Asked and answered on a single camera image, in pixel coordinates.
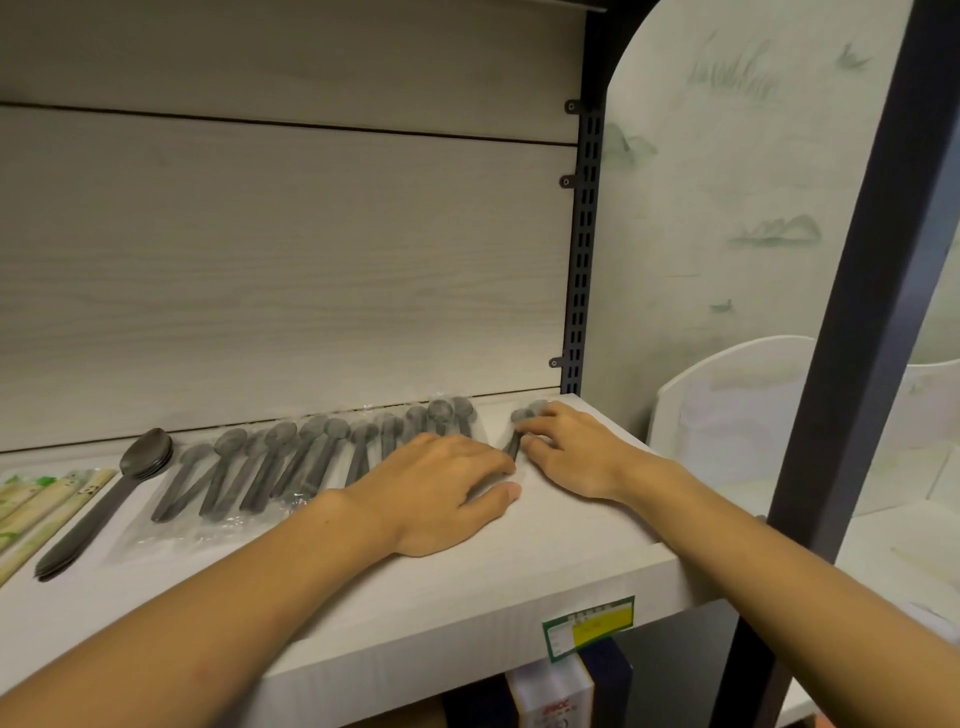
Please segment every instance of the right hand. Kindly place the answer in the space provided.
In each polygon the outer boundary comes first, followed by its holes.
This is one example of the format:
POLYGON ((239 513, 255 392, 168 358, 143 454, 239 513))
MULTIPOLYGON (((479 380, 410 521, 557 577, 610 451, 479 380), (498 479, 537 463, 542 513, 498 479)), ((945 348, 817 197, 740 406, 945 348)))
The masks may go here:
POLYGON ((578 496, 626 502, 632 483, 675 465, 618 438, 587 412, 552 401, 539 417, 516 423, 527 457, 550 480, 578 496), (548 437, 548 444, 540 437, 548 437))

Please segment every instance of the metal spoon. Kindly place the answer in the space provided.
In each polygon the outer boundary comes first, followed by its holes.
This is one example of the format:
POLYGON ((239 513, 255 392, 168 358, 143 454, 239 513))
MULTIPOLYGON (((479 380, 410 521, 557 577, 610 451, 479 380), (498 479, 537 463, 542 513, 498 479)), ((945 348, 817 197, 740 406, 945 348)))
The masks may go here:
MULTIPOLYGON (((510 413, 510 422, 516 424, 521 420, 529 420, 531 417, 536 417, 534 411, 529 407, 524 409, 515 409, 510 413)), ((507 443, 507 447, 503 449, 508 455, 510 455, 514 460, 516 460, 516 454, 520 452, 520 439, 523 437, 521 432, 514 430, 514 434, 510 438, 510 442, 507 443)))
POLYGON ((320 486, 324 484, 324 477, 330 467, 330 461, 333 460, 333 455, 337 451, 337 444, 349 437, 350 425, 347 424, 346 420, 335 417, 332 420, 327 420, 326 425, 324 425, 324 432, 326 433, 326 439, 324 445, 320 448, 317 462, 313 464, 307 477, 303 479, 303 490, 307 499, 315 496, 317 491, 320 490, 320 486))
POLYGON ((256 472, 253 485, 240 503, 241 511, 263 513, 270 495, 270 476, 274 472, 276 461, 283 446, 297 435, 297 426, 291 422, 277 423, 267 431, 265 442, 267 454, 263 457, 260 470, 256 472))
POLYGON ((256 465, 257 458, 262 455, 267 446, 264 443, 264 435, 266 433, 261 430, 255 432, 249 438, 247 438, 247 444, 244 446, 243 451, 246 456, 243 465, 240 466, 240 472, 233 478, 233 481, 230 483, 230 487, 227 488, 227 492, 220 499, 220 502, 217 503, 216 508, 213 510, 213 513, 210 514, 211 521, 222 521, 227 513, 230 512, 230 508, 233 507, 233 503, 240 497, 243 487, 247 484, 247 481, 250 479, 251 471, 256 465))
POLYGON ((270 497, 282 496, 290 486, 290 483, 293 482, 294 477, 300 471, 300 467, 303 465, 303 461, 313 447, 314 442, 324 434, 324 426, 328 419, 326 415, 317 415, 307 420, 306 424, 300 428, 300 446, 297 448, 294 456, 290 458, 290 463, 287 465, 286 470, 283 471, 283 475, 276 481, 270 497))
POLYGON ((453 422, 453 407, 447 400, 433 400, 426 408, 427 414, 434 422, 437 434, 446 435, 447 426, 453 422))
POLYGON ((36 578, 52 579, 73 564, 116 513, 117 508, 144 480, 160 473, 174 454, 174 442, 159 427, 145 432, 120 458, 123 474, 112 488, 36 565, 36 578))
POLYGON ((411 439, 417 437, 421 432, 426 432, 426 407, 421 407, 419 404, 415 404, 410 409, 407 410, 406 414, 407 420, 410 422, 410 437, 411 439))
POLYGON ((170 481, 170 485, 167 486, 167 490, 160 499, 160 503, 156 505, 154 514, 150 517, 151 521, 154 523, 165 523, 177 515, 176 513, 171 513, 171 511, 173 510, 177 496, 180 494, 180 490, 183 488, 183 484, 190 474, 193 473, 193 469, 197 467, 197 463, 207 457, 212 451, 213 448, 209 443, 201 443, 192 448, 187 448, 180 454, 180 470, 174 475, 174 479, 170 481))
POLYGON ((220 455, 217 461, 213 475, 210 477, 210 484, 206 486, 206 496, 200 506, 200 515, 209 520, 217 505, 217 499, 220 497, 220 489, 224 486, 224 480, 227 479, 227 472, 230 469, 230 463, 234 456, 247 444, 247 430, 243 427, 236 427, 227 430, 217 438, 213 444, 213 450, 220 455))
POLYGON ((473 402, 466 397, 453 398, 453 416, 457 425, 460 427, 460 434, 473 437, 473 430, 470 427, 470 420, 476 418, 477 411, 473 408, 473 402))
POLYGON ((376 437, 378 430, 379 427, 373 423, 362 423, 350 434, 350 440, 353 441, 353 458, 350 460, 350 467, 347 470, 345 488, 363 477, 363 469, 367 465, 367 444, 376 437))
POLYGON ((396 449, 396 438, 403 434, 403 421, 396 415, 387 415, 380 425, 380 460, 386 460, 396 449))

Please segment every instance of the white wall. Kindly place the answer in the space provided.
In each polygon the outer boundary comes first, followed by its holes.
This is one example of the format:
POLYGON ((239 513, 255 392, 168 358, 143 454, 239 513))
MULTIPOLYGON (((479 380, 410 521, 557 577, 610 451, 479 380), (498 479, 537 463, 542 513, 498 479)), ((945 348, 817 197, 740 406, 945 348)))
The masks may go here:
MULTIPOLYGON (((816 336, 909 7, 660 2, 610 87, 590 403, 638 431, 657 389, 705 356, 816 336)), ((915 362, 960 356, 958 266, 915 362)))

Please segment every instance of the white display stand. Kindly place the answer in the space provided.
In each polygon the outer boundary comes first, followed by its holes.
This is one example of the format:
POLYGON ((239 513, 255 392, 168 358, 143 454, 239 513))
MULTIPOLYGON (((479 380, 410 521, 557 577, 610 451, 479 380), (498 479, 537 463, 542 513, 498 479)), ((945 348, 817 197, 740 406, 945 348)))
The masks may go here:
MULTIPOLYGON (((750 513, 766 515, 813 345, 773 336, 690 367, 660 389, 650 447, 750 513)), ((922 605, 956 625, 958 398, 960 361, 907 367, 836 562, 884 598, 922 605)), ((814 710, 794 681, 779 725, 814 710)))
MULTIPOLYGON (((551 394, 484 398, 478 415, 496 441, 513 409, 551 394)), ((578 398, 561 399, 644 447, 578 398)), ((115 468, 126 444, 51 450, 41 463, 9 455, 0 466, 115 468)), ((365 574, 324 606, 228 724, 334 728, 545 657, 545 620, 633 596, 639 625, 714 597, 628 512, 561 491, 522 455, 517 466, 523 495, 506 516, 448 551, 365 574)), ((115 543, 161 484, 140 486, 62 576, 36 582, 38 555, 3 588, 0 692, 226 555, 221 547, 111 563, 115 543)))

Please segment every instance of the product box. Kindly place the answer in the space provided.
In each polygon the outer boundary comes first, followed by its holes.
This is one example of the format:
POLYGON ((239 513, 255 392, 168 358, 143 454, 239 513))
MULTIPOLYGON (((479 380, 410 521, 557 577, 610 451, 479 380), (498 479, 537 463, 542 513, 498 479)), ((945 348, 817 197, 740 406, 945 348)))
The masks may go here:
POLYGON ((622 728, 634 669, 602 640, 444 693, 447 728, 622 728))

